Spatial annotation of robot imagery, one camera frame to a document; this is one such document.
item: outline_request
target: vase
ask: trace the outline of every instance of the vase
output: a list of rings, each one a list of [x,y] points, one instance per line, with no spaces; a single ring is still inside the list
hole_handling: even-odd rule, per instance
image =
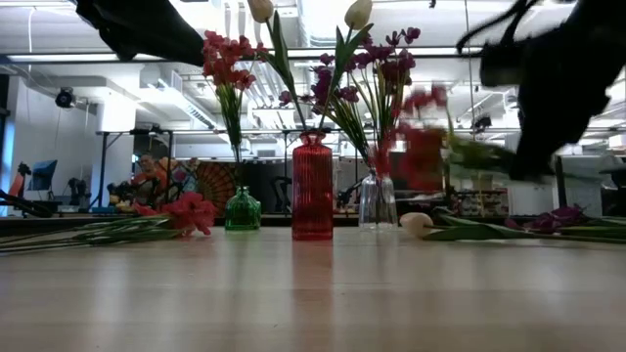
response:
[[[300,134],[293,150],[291,237],[296,241],[333,238],[333,151],[322,145],[326,135]]]
[[[388,175],[377,175],[372,170],[361,182],[359,226],[370,230],[398,226],[393,182]]]
[[[246,231],[261,227],[261,202],[250,195],[247,186],[226,202],[226,230]]]

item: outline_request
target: green vase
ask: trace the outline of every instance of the green vase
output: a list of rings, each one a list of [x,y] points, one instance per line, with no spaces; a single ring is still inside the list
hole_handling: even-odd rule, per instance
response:
[[[247,186],[226,202],[226,230],[257,230],[261,227],[261,202],[250,195]]]

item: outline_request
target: white tulip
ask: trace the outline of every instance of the white tulip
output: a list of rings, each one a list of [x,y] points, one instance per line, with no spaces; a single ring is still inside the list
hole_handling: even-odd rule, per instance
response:
[[[432,219],[424,213],[406,213],[400,218],[400,225],[409,235],[424,238],[432,230]]]
[[[369,21],[372,13],[372,0],[356,0],[345,13],[343,20],[352,29],[362,29]]]
[[[270,0],[247,0],[252,18],[259,23],[265,23],[274,14],[274,4]]]

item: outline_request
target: desk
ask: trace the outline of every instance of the desk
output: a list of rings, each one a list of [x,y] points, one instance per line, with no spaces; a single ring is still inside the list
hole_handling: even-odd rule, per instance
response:
[[[3,352],[625,351],[626,247],[290,229],[0,257]]]

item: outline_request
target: red vase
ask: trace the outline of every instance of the red vase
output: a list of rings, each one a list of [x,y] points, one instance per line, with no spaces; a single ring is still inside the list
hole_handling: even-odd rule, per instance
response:
[[[333,238],[333,151],[322,145],[322,132],[300,134],[293,150],[291,237],[296,241]]]

